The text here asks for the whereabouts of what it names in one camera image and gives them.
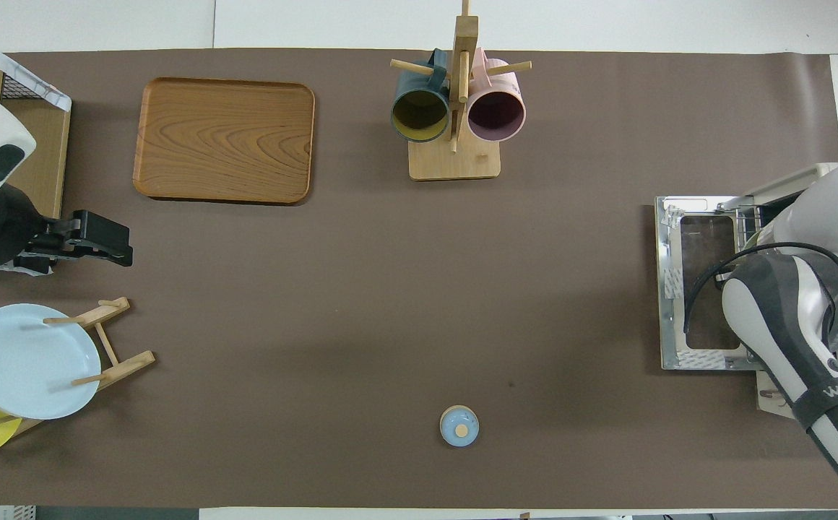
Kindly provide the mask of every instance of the small round blue object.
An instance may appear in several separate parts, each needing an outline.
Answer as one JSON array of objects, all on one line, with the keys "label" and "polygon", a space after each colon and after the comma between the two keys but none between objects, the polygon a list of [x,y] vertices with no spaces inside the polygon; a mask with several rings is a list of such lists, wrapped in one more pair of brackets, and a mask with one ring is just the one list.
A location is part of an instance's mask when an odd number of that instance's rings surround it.
[{"label": "small round blue object", "polygon": [[445,410],[439,420],[441,437],[455,448],[469,446],[480,433],[480,423],[474,412],[461,404]]}]

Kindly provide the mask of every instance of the white floor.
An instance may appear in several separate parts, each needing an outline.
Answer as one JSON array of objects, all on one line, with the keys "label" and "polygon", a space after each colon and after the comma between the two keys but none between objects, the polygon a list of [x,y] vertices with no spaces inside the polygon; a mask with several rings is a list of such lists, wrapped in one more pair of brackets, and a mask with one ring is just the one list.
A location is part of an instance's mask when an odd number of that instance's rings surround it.
[{"label": "white floor", "polygon": [[[0,50],[449,48],[460,4],[459,0],[0,0]],[[480,43],[492,49],[828,53],[833,55],[838,112],[838,0],[475,0],[471,9],[480,16]],[[243,508],[206,510],[202,518],[433,520],[520,513]],[[535,516],[575,513],[585,511],[541,510]]]}]

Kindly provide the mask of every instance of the black strap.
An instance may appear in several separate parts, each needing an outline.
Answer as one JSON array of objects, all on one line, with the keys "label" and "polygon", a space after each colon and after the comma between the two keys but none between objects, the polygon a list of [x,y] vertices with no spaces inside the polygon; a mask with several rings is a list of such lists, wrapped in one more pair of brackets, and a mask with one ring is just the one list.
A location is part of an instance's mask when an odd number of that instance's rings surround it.
[{"label": "black strap", "polygon": [[838,378],[829,378],[803,393],[801,398],[792,404],[792,412],[805,430],[809,430],[815,421],[837,406]]}]

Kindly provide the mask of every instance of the pink mug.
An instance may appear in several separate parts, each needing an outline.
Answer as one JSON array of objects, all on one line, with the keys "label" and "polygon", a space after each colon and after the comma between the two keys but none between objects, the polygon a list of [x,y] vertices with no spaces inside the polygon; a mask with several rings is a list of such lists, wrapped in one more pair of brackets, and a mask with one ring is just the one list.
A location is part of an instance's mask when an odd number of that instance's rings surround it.
[{"label": "pink mug", "polygon": [[467,125],[484,141],[505,141],[525,123],[525,104],[515,72],[486,74],[486,69],[503,65],[507,63],[501,59],[486,59],[480,47],[474,52],[474,79],[467,88]]}]

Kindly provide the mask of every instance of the mug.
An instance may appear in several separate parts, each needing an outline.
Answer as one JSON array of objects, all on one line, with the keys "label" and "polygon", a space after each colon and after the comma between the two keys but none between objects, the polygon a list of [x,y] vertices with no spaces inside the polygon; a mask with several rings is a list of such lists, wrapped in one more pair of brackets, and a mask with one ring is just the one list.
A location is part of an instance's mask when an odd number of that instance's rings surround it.
[{"label": "mug", "polygon": [[474,52],[474,79],[467,87],[467,125],[484,141],[505,141],[525,123],[525,104],[515,72],[486,74],[486,69],[502,65],[508,64],[501,59],[486,59],[480,47]]},{"label": "mug", "polygon": [[399,73],[390,124],[408,141],[428,142],[448,128],[448,83],[445,80],[448,56],[436,49],[428,62],[415,62],[433,69],[431,75],[405,70]]}]

